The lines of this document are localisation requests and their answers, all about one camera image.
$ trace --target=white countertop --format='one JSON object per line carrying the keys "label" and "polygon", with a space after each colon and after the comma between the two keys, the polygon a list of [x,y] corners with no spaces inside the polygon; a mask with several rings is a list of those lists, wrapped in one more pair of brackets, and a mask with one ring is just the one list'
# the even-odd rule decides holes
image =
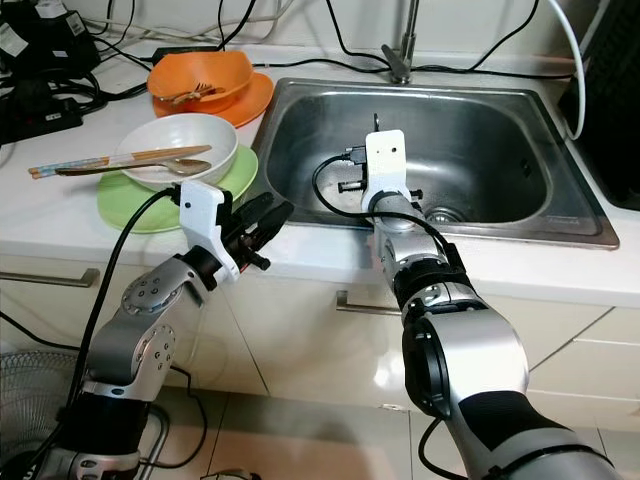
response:
{"label": "white countertop", "polygon": [[[261,61],[254,55],[253,61]],[[386,80],[325,65],[261,70],[274,82],[283,77]],[[99,67],[98,72],[103,88],[111,91],[139,83],[146,74],[136,66],[117,60]],[[535,90],[552,112],[556,125],[560,125],[554,103],[549,100],[550,92],[557,95],[558,88],[548,83],[444,74],[415,75],[413,83]],[[144,94],[111,103],[87,115],[82,127],[3,146],[0,150],[0,253],[106,262],[119,231],[106,225],[98,214],[98,177],[34,181],[27,168],[111,153],[128,132],[154,118],[150,96]],[[251,145],[261,120],[262,117],[239,129],[241,143]],[[618,234],[619,249],[606,251],[450,238],[457,244],[469,277],[480,294],[640,308],[640,212],[608,203],[572,145],[569,150]],[[362,233],[348,229],[286,225],[262,251],[272,262],[266,274],[334,282],[382,282],[379,266],[372,261],[366,242]],[[154,266],[167,256],[184,251],[186,242],[179,230],[132,235],[120,262]]]}

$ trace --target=stainless steel sink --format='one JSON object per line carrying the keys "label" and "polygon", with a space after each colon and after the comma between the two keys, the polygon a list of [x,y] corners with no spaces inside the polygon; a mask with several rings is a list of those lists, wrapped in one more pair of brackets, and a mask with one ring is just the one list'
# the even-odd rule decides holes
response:
{"label": "stainless steel sink", "polygon": [[[536,93],[399,87],[282,79],[253,148],[253,194],[271,191],[296,207],[297,223],[362,228],[315,198],[311,175],[323,160],[362,145],[373,129],[405,134],[407,183],[420,189],[427,219],[444,233],[615,248],[618,238]],[[362,192],[337,183],[360,167],[328,168],[319,186],[358,211]]]}

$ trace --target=faucet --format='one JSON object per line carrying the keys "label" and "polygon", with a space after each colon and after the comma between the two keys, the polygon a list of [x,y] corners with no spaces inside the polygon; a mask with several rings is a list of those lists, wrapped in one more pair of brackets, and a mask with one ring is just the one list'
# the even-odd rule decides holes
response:
{"label": "faucet", "polygon": [[396,55],[388,45],[382,45],[382,53],[387,58],[391,68],[391,81],[393,83],[407,84],[411,80],[411,62],[413,60],[413,47],[416,44],[415,30],[419,4],[420,0],[411,0],[409,5],[407,30],[402,35],[400,56]]}

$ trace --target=floor tile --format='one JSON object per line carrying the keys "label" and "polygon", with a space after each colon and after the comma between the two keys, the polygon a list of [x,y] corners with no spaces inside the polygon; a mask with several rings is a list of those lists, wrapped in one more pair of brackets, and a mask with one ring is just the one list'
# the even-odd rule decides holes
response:
{"label": "floor tile", "polygon": [[[413,465],[413,480],[442,480],[435,473],[431,473],[420,463],[418,458],[418,444],[422,434],[433,421],[433,417],[428,417],[423,413],[411,412],[411,458]],[[455,443],[449,434],[449,430],[444,424],[431,434],[425,449],[427,459],[440,468],[449,470],[459,475],[466,475],[462,458],[458,453]]]}
{"label": "floor tile", "polygon": [[406,412],[232,394],[210,473],[264,479],[411,478]]}
{"label": "floor tile", "polygon": [[[208,430],[205,443],[200,453],[182,468],[175,470],[154,468],[151,480],[199,479],[207,473],[228,394],[203,390],[196,390],[194,393],[200,397],[207,414]],[[200,440],[203,426],[200,411],[196,402],[186,397],[186,390],[182,388],[163,388],[155,403],[169,414],[171,422],[169,434],[158,461],[178,463],[193,452]],[[148,455],[158,432],[159,423],[151,418],[140,442],[140,451],[143,456]]]}
{"label": "floor tile", "polygon": [[625,480],[640,480],[640,433],[600,430],[607,456]]}

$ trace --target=wooden chopsticks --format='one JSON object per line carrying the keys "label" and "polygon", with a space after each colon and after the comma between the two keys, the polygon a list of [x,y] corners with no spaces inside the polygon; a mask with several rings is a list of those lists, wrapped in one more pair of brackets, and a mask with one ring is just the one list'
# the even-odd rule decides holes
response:
{"label": "wooden chopsticks", "polygon": [[199,153],[211,150],[211,145],[196,145],[193,147],[177,147],[163,148],[159,150],[145,150],[142,152],[125,153],[121,155],[110,155],[105,157],[85,158],[83,160],[73,160],[71,162],[52,163],[41,167],[33,167],[29,169],[31,178],[37,180],[39,178],[51,177],[56,174],[58,168],[77,168],[77,167],[101,167],[119,162],[128,162],[132,160],[172,160],[177,158],[197,155]]}

